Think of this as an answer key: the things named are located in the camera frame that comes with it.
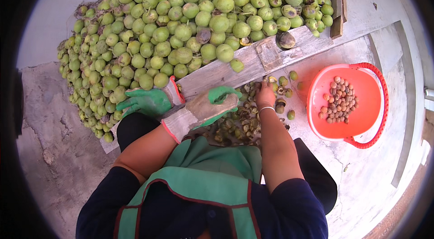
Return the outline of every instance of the white wall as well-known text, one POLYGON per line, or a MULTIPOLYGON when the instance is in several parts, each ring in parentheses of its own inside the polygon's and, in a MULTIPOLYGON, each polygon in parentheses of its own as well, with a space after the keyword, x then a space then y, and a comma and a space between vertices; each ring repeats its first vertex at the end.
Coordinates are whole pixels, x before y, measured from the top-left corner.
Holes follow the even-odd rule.
POLYGON ((71 36, 74 10, 82 2, 96 0, 38 0, 19 46, 17 68, 57 60, 57 46, 71 36))

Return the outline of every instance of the orange basket handle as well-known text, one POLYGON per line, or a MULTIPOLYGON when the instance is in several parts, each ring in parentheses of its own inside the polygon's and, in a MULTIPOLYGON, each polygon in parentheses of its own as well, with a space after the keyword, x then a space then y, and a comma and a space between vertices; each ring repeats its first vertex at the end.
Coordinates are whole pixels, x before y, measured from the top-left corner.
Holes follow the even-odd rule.
POLYGON ((381 121, 380 128, 378 129, 374 138, 372 138, 371 141, 369 141, 368 143, 359 143, 359 142, 354 140, 353 136, 350 136, 349 138, 348 137, 344 138, 345 142, 350 143, 351 145, 353 145, 356 148, 367 149, 367 148, 372 147, 378 141, 378 139, 380 138, 380 136, 383 133, 384 128, 386 126, 387 116, 389 113, 389 92, 387 91, 387 85, 386 85, 386 81, 384 80, 383 74, 380 72, 380 70, 377 67, 375 67, 371 63, 351 64, 350 68, 355 68, 356 70, 358 70, 360 68, 367 68, 367 69, 372 70, 377 75, 378 79, 380 79, 380 83, 381 83, 381 86, 383 88, 383 95, 384 95, 383 119, 381 121))

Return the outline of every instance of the glove cuff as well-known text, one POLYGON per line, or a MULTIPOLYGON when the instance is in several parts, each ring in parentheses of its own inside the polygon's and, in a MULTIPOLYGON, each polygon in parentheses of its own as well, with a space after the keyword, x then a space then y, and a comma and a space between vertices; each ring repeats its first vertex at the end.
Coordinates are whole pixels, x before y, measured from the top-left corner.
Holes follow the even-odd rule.
POLYGON ((167 118, 161 120, 161 124, 167 133, 180 144, 184 136, 190 131, 191 125, 198 122, 198 119, 186 108, 175 112, 167 118))

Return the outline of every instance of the woman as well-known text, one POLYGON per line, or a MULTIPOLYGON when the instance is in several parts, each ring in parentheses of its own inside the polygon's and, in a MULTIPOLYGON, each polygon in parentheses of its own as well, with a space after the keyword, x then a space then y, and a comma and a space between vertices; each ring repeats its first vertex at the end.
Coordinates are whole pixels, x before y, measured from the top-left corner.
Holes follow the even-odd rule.
POLYGON ((280 122, 271 84, 256 92, 262 155, 204 137, 181 143, 234 110, 240 96, 210 89, 161 124, 127 115, 118 127, 122 153, 81 210, 77 238, 327 238, 336 184, 280 122))

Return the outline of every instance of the orange plastic basket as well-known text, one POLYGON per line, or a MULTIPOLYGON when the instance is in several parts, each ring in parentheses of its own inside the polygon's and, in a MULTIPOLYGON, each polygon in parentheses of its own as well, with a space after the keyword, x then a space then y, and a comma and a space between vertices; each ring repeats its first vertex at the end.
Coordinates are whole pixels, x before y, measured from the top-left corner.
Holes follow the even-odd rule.
POLYGON ((313 79, 307 96, 307 118, 312 131, 324 140, 345 141, 359 149, 369 148, 377 142, 386 125, 388 112, 389 94, 386 82, 378 68, 370 63, 336 64, 322 69, 313 79), (372 73, 365 68, 377 75, 382 88, 372 73), (359 108, 351 113, 348 124, 344 122, 329 124, 325 119, 318 117, 321 107, 328 106, 323 95, 330 94, 330 83, 335 76, 340 76, 353 84, 355 95, 360 99, 359 108), (381 109, 381 91, 384 96, 384 112, 380 128, 368 143, 356 142, 354 136, 369 130, 378 118, 381 109))

